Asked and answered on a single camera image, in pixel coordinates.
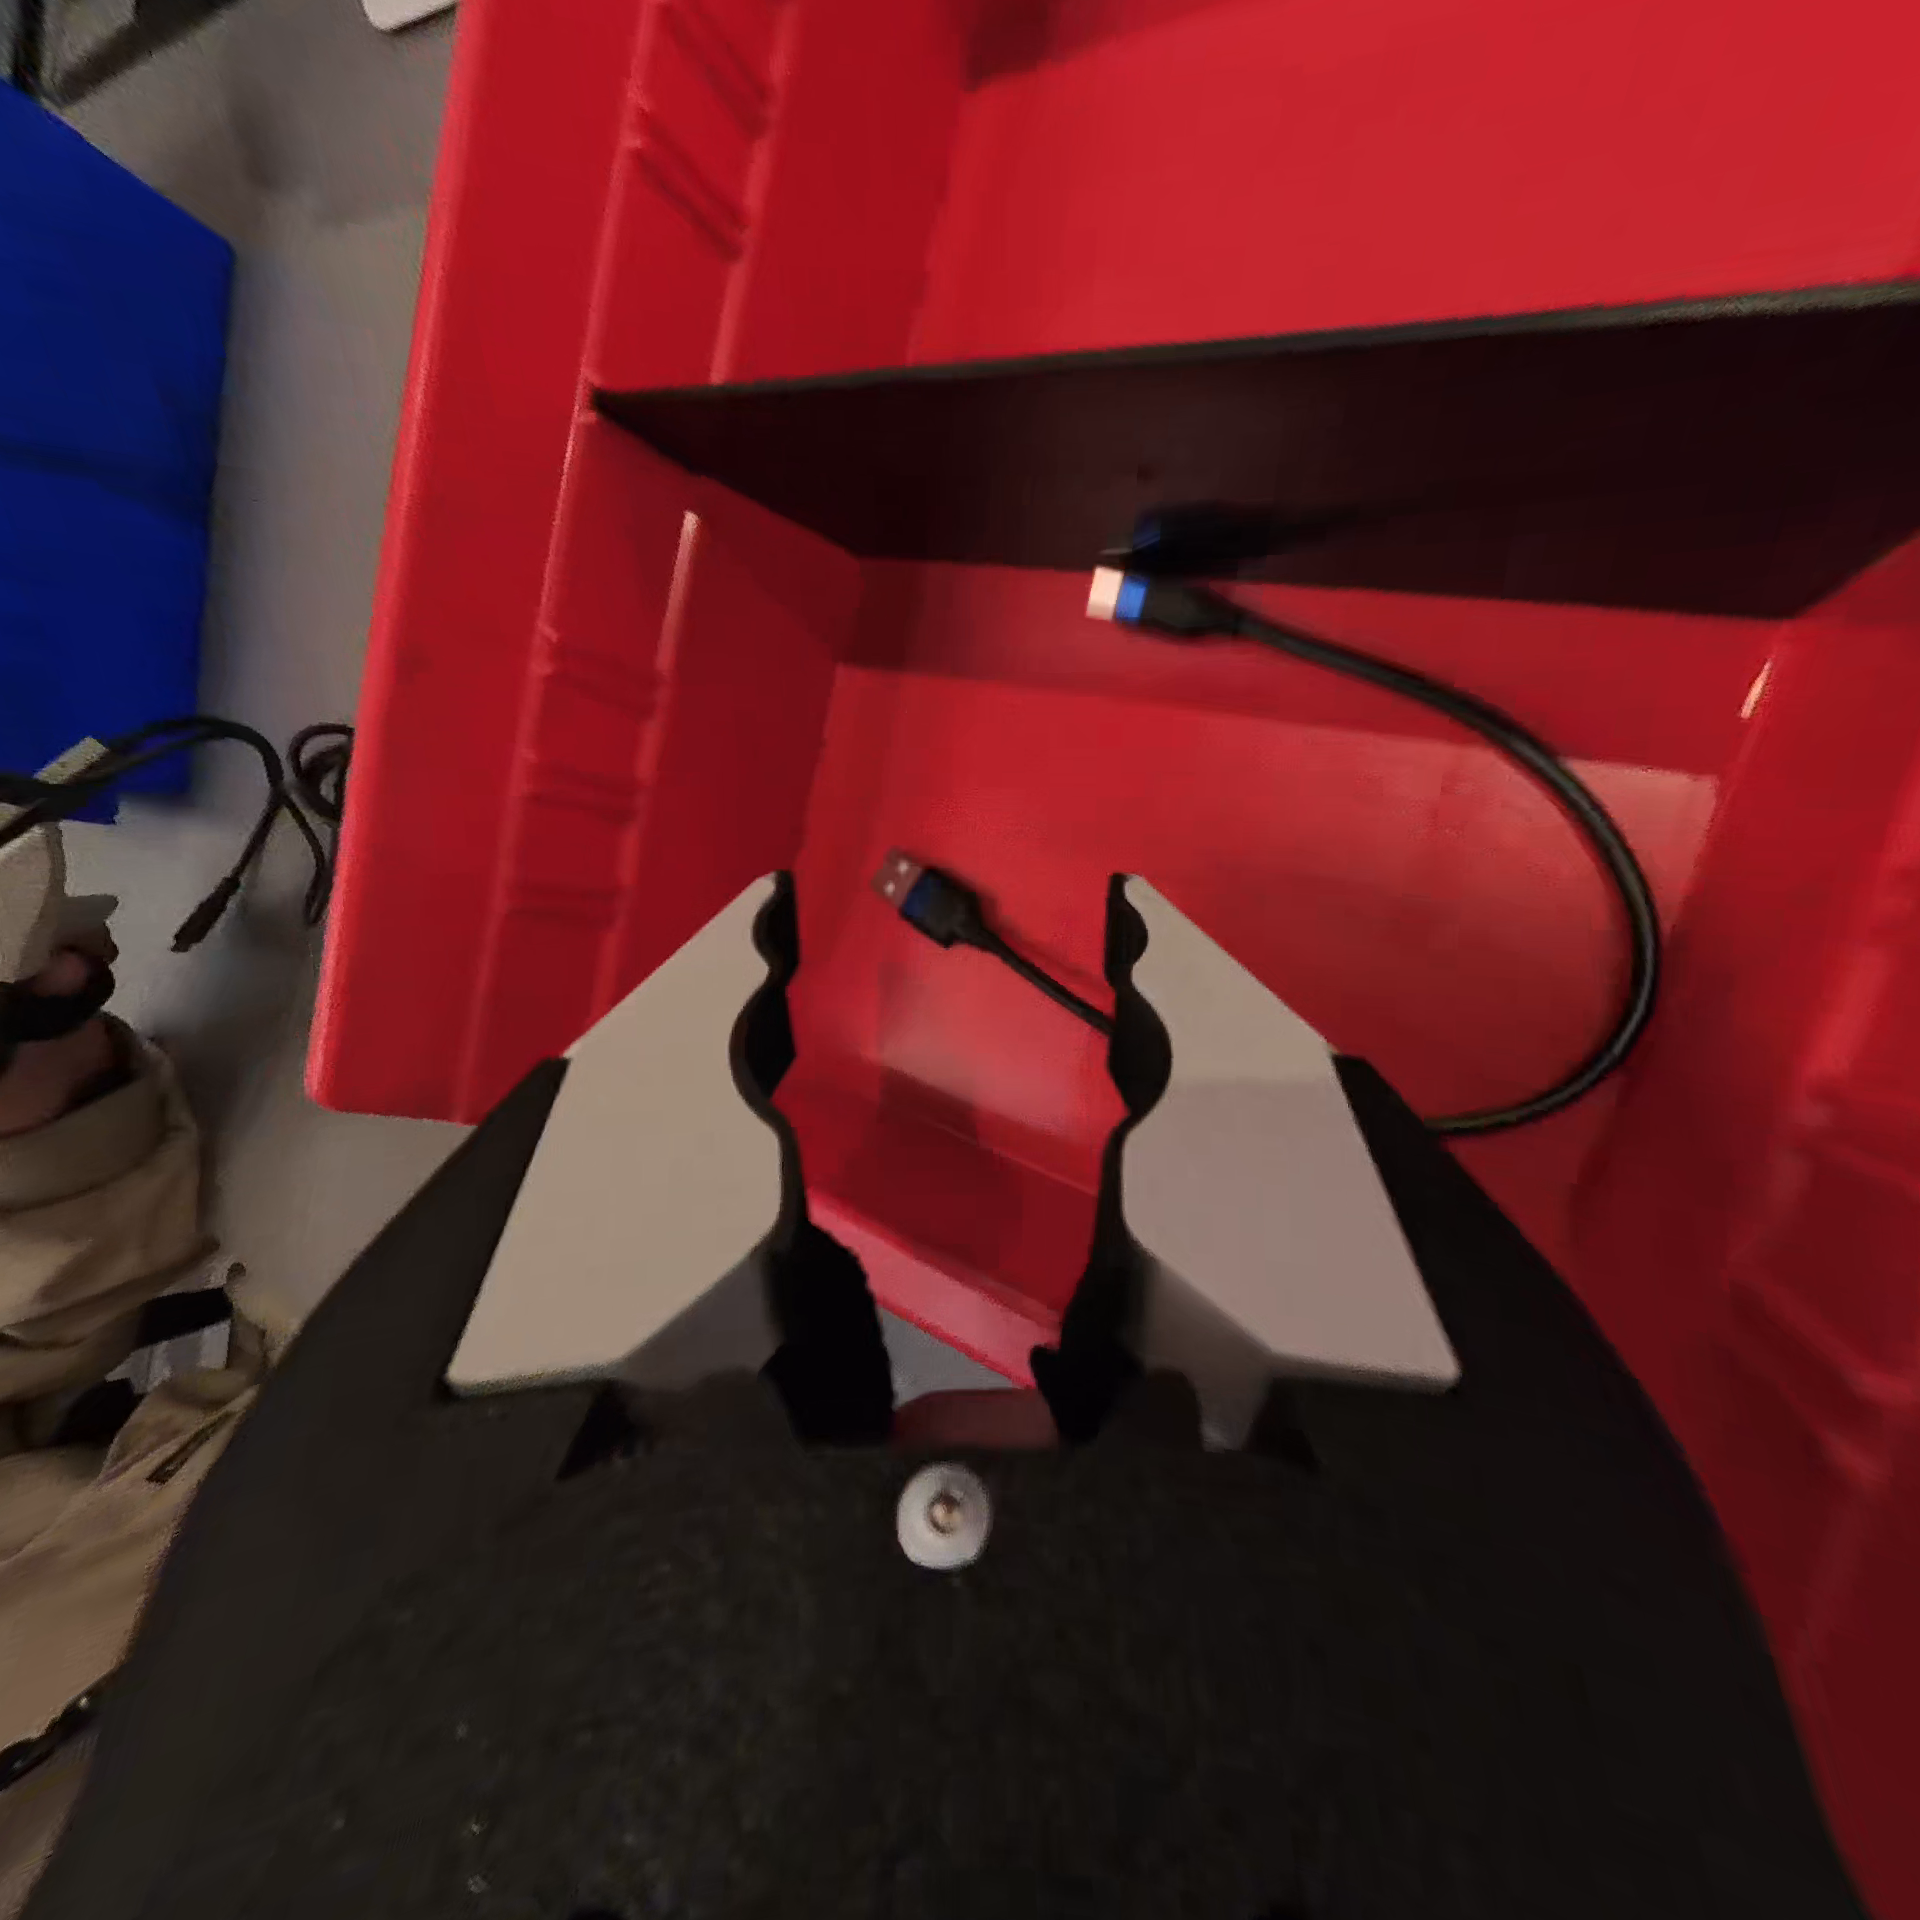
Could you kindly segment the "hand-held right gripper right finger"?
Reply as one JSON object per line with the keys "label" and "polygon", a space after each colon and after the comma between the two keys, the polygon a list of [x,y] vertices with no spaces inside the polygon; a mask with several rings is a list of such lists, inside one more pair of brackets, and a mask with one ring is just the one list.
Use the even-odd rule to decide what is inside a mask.
{"label": "hand-held right gripper right finger", "polygon": [[1107,1068],[1087,1265],[1036,1380],[1068,1439],[1173,1376],[1214,1450],[1277,1393],[1439,1398],[1459,1358],[1333,1047],[1147,881],[1108,882]]}

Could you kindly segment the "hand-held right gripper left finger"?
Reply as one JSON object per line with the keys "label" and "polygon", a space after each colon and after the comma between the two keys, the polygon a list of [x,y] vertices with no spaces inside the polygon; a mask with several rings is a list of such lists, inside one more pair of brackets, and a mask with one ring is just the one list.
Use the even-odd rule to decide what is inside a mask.
{"label": "hand-held right gripper left finger", "polygon": [[788,871],[752,881],[559,1063],[559,1088],[445,1369],[459,1398],[763,1375],[805,1439],[889,1433],[864,1271],[809,1219],[777,1110],[797,1059]]}

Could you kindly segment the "red plastic storage bin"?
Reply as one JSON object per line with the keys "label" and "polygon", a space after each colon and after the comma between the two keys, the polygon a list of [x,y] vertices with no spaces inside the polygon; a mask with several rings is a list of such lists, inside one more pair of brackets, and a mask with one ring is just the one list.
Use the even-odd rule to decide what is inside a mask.
{"label": "red plastic storage bin", "polygon": [[[1916,281],[1916,6],[976,6],[968,51],[880,371]],[[777,868],[781,1104],[901,1316],[1024,1372],[1119,1103],[1093,1032],[865,891],[884,850],[1084,995],[1137,876],[1433,1118],[1515,1111],[1622,1024],[1614,884],[1462,728],[1093,623],[1096,560],[861,560],[654,457],[861,566]],[[1864,1906],[1916,1916],[1916,536],[1763,620],[1220,591],[1510,713],[1635,850],[1664,961],[1632,1054],[1437,1147],[1659,1406]]]}

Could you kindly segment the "blue plastic storage bin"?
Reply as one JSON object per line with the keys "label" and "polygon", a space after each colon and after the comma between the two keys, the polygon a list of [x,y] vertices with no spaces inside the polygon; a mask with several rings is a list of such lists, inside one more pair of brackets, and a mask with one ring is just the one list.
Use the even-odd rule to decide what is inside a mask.
{"label": "blue plastic storage bin", "polygon": [[199,706],[233,249],[1,87],[1,768]]}

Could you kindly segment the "person's left hand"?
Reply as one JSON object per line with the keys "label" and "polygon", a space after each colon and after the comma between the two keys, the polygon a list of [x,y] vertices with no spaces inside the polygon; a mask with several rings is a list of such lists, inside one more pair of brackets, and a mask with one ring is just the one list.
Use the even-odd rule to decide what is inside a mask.
{"label": "person's left hand", "polygon": [[81,1104],[87,1088],[120,1073],[125,1054],[108,1023],[20,1047],[1,1073],[1,1139],[25,1136]]}

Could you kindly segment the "black bin divider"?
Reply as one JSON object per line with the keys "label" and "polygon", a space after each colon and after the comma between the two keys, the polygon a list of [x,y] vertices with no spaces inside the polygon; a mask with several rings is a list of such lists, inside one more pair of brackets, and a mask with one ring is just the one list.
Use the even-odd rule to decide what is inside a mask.
{"label": "black bin divider", "polygon": [[1788,617],[1916,536],[1916,281],[598,391],[861,560]]}

